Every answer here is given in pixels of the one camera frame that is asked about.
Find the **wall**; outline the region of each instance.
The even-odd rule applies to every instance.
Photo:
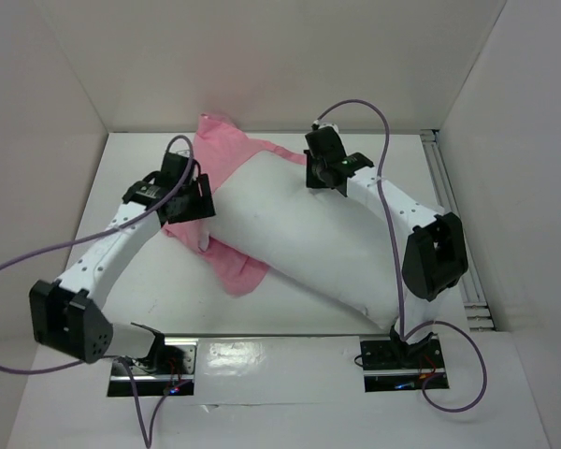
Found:
[[[510,0],[439,143],[482,277],[561,448],[561,0]]]
[[[106,130],[31,0],[0,1],[0,263],[70,239]],[[27,293],[64,266],[66,252],[0,274],[0,363],[35,355]],[[0,374],[0,447],[26,378]]]
[[[37,0],[109,130],[303,129],[350,97],[439,127],[504,0]],[[362,108],[333,115],[375,129]]]

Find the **white floor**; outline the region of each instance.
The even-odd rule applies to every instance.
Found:
[[[254,136],[294,151],[305,146],[302,135]],[[170,137],[110,136],[79,236],[105,227],[126,188],[160,165]],[[378,159],[382,137],[343,140],[350,152]],[[385,176],[421,202],[436,202],[419,137],[393,138]],[[443,309],[442,318],[467,328],[458,289]],[[131,263],[104,312],[111,321],[185,334],[375,332],[357,313],[279,273],[269,273],[250,295],[230,297],[208,266],[164,235]],[[463,339],[451,332],[440,336],[451,388],[430,395],[445,406],[461,406],[480,389],[480,367]],[[153,447],[547,448],[510,336],[474,339],[486,358],[489,387],[476,409],[459,415],[432,410],[419,392],[364,393],[361,370],[352,362],[356,337],[203,340],[195,395],[167,400]],[[63,362],[64,356],[42,347],[35,368]],[[99,362],[29,378],[9,448],[142,447],[132,399],[106,398],[108,373],[108,363]],[[147,413],[155,399],[142,403]]]

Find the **pink towel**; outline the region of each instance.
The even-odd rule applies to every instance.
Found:
[[[274,143],[248,138],[225,117],[203,114],[194,139],[194,156],[209,175],[212,193],[251,157],[259,152],[274,152],[278,156],[305,165],[306,156],[296,154]],[[224,290],[231,295],[250,293],[264,279],[268,265],[210,237],[208,246],[200,239],[204,237],[202,222],[167,224],[164,232],[180,239],[188,248],[208,261],[214,273],[223,283]]]

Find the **purple cable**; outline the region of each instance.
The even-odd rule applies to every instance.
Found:
[[[51,245],[51,246],[46,246],[45,248],[40,248],[39,250],[31,251],[30,253],[26,253],[26,254],[20,255],[18,257],[15,257],[13,259],[10,259],[10,260],[6,261],[5,263],[0,264],[0,271],[2,271],[3,269],[6,269],[6,268],[12,267],[13,265],[16,265],[16,264],[18,264],[18,263],[20,263],[24,260],[31,259],[32,257],[36,257],[38,255],[42,255],[42,254],[45,254],[45,253],[51,253],[52,251],[62,250],[63,248],[72,248],[73,246],[80,245],[81,243],[85,243],[85,242],[88,242],[88,241],[92,241],[92,240],[96,240],[96,239],[102,239],[104,237],[111,236],[112,234],[115,234],[115,233],[119,232],[120,230],[125,229],[126,227],[129,227],[129,226],[132,226],[140,220],[143,220],[144,218],[146,218],[148,215],[150,215],[155,210],[160,209],[170,198],[172,198],[179,191],[179,189],[185,183],[185,180],[189,176],[189,173],[191,172],[191,168],[192,168],[192,165],[193,165],[192,162],[194,160],[194,145],[191,142],[191,140],[189,138],[187,138],[186,136],[183,136],[183,135],[174,136],[168,142],[168,145],[166,145],[166,151],[165,152],[170,152],[170,149],[172,148],[173,144],[179,139],[182,139],[185,142],[187,142],[187,145],[189,147],[189,162],[187,164],[187,167],[185,167],[185,170],[183,171],[183,174],[181,175],[179,182],[177,182],[177,184],[173,187],[173,189],[170,192],[168,192],[168,194],[166,194],[166,196],[164,198],[162,198],[160,201],[158,201],[158,203],[156,203],[151,208],[149,208],[145,212],[141,213],[140,215],[138,215],[134,219],[129,220],[128,222],[125,222],[124,224],[122,224],[119,227],[112,227],[112,228],[110,228],[106,231],[98,232],[96,234],[92,234],[91,236],[83,237],[81,239],[71,240],[71,241],[66,241],[66,242],[63,242],[63,243],[57,243],[57,244]],[[0,371],[6,372],[8,374],[21,374],[21,375],[25,375],[25,376],[32,376],[32,375],[35,375],[35,374],[46,374],[46,373],[49,373],[49,372],[60,371],[61,369],[76,367],[76,366],[80,365],[81,363],[82,362],[72,362],[72,363],[67,363],[66,365],[62,365],[60,367],[45,368],[45,369],[13,369],[13,368],[8,368],[8,367],[3,367],[3,366],[0,365]]]
[[[339,106],[347,105],[350,103],[356,103],[369,107],[374,112],[376,112],[382,120],[382,124],[384,125],[384,147],[382,148],[381,161],[378,164],[378,171],[377,171],[378,177],[381,178],[382,169],[384,167],[384,161],[386,159],[386,154],[388,153],[388,149],[389,149],[390,130],[389,130],[389,123],[380,109],[378,109],[376,106],[369,103],[368,101],[352,98],[349,100],[339,101],[335,105],[331,106],[330,108],[325,110],[322,114],[320,114],[318,120],[320,121],[326,116],[326,114],[338,108]],[[399,300],[399,326],[400,326],[399,338],[402,341],[407,341],[408,338],[411,337],[413,334],[415,334],[418,330],[427,326],[432,326],[434,324],[450,327],[454,331],[464,336],[464,338],[469,342],[469,344],[471,344],[472,348],[474,348],[474,351],[476,352],[476,355],[480,360],[480,365],[482,366],[482,388],[478,396],[474,400],[472,400],[468,405],[464,407],[460,407],[458,409],[447,409],[445,407],[442,407],[441,405],[438,405],[436,402],[434,402],[432,399],[428,397],[428,394],[426,392],[426,386],[428,385],[428,382],[430,382],[432,379],[437,377],[438,374],[435,374],[425,379],[424,383],[422,384],[422,394],[424,395],[424,398],[428,401],[428,403],[431,406],[442,412],[446,412],[446,413],[466,412],[467,410],[470,410],[473,407],[475,407],[482,400],[484,394],[486,393],[486,386],[488,385],[488,373],[486,371],[486,364],[484,363],[484,357],[482,357],[482,353],[480,352],[480,348],[478,347],[478,345],[474,342],[474,340],[471,339],[471,337],[468,334],[466,334],[459,327],[452,325],[451,323],[447,323],[446,321],[426,321],[425,323],[421,323],[420,325],[417,325],[407,335],[404,335],[405,334],[405,296],[403,294],[403,278],[401,276],[401,263],[399,262],[399,251],[396,245],[395,227],[393,225],[393,218],[391,217],[391,211],[389,209],[386,196],[384,195],[384,191],[382,190],[381,180],[379,180],[377,184],[378,184],[378,195],[381,198],[382,208],[384,209],[384,213],[386,215],[386,223],[388,224],[389,236],[391,238],[391,247],[393,248],[393,261],[395,262],[395,275],[396,275],[396,291]]]
[[[137,420],[139,421],[139,427],[141,428],[141,435],[143,436],[143,442],[145,442],[146,447],[150,449],[151,443],[153,442],[153,423],[156,420],[156,414],[158,413],[158,410],[165,402],[165,399],[168,398],[168,395],[170,395],[170,388],[165,388],[163,396],[160,399],[158,399],[158,402],[156,402],[156,406],[153,408],[153,412],[151,413],[151,419],[150,419],[150,434],[148,434],[148,432],[146,431],[146,424],[143,422],[143,414],[141,413],[141,404],[139,403],[139,393],[137,392],[137,382],[135,380],[135,377],[133,376],[133,372],[131,371],[129,364],[124,358],[120,357],[117,360],[121,363],[122,367],[124,368],[124,370],[127,372],[127,375],[129,376],[129,381],[131,382],[131,390],[133,391],[133,400],[135,401]],[[181,381],[177,384],[174,384],[172,387],[177,388],[178,386],[186,384],[187,382],[189,381]]]

